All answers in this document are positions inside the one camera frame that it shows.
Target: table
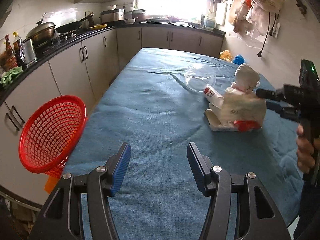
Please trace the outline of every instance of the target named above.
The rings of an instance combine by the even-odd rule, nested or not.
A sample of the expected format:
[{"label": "table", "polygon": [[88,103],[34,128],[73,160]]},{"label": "table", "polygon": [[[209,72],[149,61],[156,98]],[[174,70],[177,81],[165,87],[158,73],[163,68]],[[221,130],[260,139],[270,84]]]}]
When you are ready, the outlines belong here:
[{"label": "table", "polygon": [[[90,116],[65,172],[86,174],[104,165],[122,142],[132,157],[121,190],[109,198],[120,239],[198,239],[209,206],[197,190],[187,145],[229,173],[255,172],[285,222],[295,219],[303,185],[296,167],[297,124],[267,110],[262,129],[213,132],[204,116],[208,101],[190,90],[183,74],[201,62],[217,75],[223,94],[238,67],[223,60],[174,50],[144,48],[129,62]],[[260,87],[274,89],[261,76]],[[91,239],[83,196],[84,230]],[[232,197],[227,239],[233,239],[236,196]]]}]

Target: blue gripper pad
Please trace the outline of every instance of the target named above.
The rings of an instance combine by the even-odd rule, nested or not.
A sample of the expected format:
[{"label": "blue gripper pad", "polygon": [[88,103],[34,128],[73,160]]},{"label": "blue gripper pad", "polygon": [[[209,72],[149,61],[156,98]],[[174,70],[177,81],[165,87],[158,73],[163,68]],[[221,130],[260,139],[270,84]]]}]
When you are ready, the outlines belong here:
[{"label": "blue gripper pad", "polygon": [[129,165],[131,158],[131,146],[123,143],[115,158],[118,159],[114,171],[112,173],[112,186],[110,188],[111,197],[113,197],[121,188],[122,181]]},{"label": "blue gripper pad", "polygon": [[208,157],[207,161],[204,160],[200,151],[198,150],[195,143],[189,143],[187,147],[187,158],[189,161],[190,168],[195,178],[198,190],[206,197],[211,195],[214,186],[211,182],[211,173],[210,168],[207,165],[207,162],[211,163]]}]

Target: electrical outlet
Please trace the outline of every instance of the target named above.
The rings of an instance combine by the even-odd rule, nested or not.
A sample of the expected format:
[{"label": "electrical outlet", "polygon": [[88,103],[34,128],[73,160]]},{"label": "electrical outlet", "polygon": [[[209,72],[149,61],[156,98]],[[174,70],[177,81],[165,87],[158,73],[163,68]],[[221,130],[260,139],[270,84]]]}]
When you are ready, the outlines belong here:
[{"label": "electrical outlet", "polygon": [[275,37],[275,38],[278,37],[279,29],[280,29],[280,23],[276,23],[275,28],[273,30],[272,37]]}]

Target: stove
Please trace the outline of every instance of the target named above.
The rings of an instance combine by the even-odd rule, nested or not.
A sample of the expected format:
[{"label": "stove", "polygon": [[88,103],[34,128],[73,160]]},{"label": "stove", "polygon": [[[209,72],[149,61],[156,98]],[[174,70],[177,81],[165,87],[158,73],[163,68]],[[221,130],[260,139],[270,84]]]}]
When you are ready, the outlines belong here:
[{"label": "stove", "polygon": [[49,54],[50,51],[56,48],[57,46],[60,46],[65,42],[71,41],[73,38],[78,37],[79,35],[86,32],[87,32],[86,30],[79,28],[68,33],[60,34],[58,37],[50,39],[36,46],[35,52],[36,52],[37,58],[41,58],[42,56]]}]

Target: white bottle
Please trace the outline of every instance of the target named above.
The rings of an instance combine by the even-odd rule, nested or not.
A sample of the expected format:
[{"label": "white bottle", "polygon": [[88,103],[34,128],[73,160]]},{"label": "white bottle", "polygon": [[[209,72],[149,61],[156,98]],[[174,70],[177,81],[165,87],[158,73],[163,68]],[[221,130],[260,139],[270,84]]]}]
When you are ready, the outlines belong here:
[{"label": "white bottle", "polygon": [[214,106],[219,109],[222,108],[223,96],[220,95],[220,93],[218,93],[213,87],[206,85],[206,87],[203,89],[203,95]]}]

